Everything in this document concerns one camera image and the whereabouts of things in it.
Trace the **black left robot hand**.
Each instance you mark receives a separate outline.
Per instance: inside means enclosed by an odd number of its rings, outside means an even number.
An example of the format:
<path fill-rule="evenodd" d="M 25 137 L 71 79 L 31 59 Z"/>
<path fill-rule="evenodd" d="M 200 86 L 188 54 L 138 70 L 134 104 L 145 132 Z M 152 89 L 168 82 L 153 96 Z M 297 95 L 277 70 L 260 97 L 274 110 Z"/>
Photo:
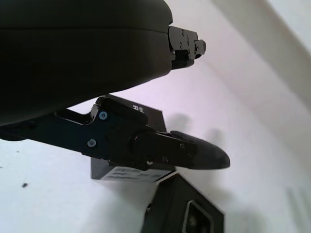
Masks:
<path fill-rule="evenodd" d="M 228 155 L 159 132 L 107 95 L 190 67 L 206 51 L 163 0 L 3 0 L 0 137 L 30 139 L 116 166 L 224 169 Z"/>

